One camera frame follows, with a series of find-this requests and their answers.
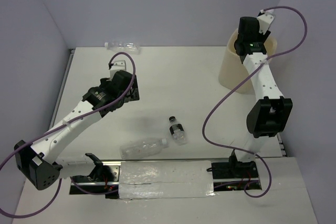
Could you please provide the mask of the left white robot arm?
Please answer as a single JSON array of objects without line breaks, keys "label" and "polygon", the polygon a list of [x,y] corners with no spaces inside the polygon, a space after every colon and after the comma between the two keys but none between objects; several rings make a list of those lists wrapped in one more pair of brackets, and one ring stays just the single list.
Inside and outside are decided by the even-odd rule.
[{"label": "left white robot arm", "polygon": [[90,181],[112,178],[112,172],[92,153],[66,160],[59,155],[89,126],[125,103],[140,99],[136,77],[118,70],[111,78],[102,78],[78,105],[33,144],[19,141],[14,148],[16,165],[37,190],[44,190],[59,178],[86,176]]}]

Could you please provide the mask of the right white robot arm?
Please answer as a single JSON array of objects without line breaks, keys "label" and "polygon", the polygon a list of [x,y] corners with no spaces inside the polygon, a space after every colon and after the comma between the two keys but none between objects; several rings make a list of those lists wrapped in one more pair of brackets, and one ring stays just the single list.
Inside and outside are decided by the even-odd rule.
[{"label": "right white robot arm", "polygon": [[288,121],[292,100],[285,98],[271,73],[268,61],[275,54],[277,42],[270,36],[272,14],[241,17],[229,39],[219,80],[238,93],[253,91],[256,103],[247,114],[247,131],[253,138],[236,151],[236,160],[228,164],[233,177],[246,172],[246,164],[255,159],[266,142],[282,132]]}]

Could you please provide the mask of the small black label bottle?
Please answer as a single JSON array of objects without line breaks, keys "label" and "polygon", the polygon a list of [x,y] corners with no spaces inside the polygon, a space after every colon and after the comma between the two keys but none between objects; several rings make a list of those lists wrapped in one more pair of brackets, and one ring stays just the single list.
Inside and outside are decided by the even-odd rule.
[{"label": "small black label bottle", "polygon": [[187,144],[188,141],[182,124],[176,119],[175,116],[169,117],[169,123],[170,123],[169,131],[173,141],[177,145]]}]

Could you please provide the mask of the large clear front bottle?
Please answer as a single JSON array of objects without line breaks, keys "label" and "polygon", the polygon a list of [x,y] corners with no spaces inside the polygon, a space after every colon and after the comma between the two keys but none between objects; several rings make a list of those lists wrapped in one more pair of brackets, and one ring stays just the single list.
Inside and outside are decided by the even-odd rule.
[{"label": "large clear front bottle", "polygon": [[148,138],[137,140],[120,147],[122,160],[143,159],[162,152],[169,143],[165,138]]}]

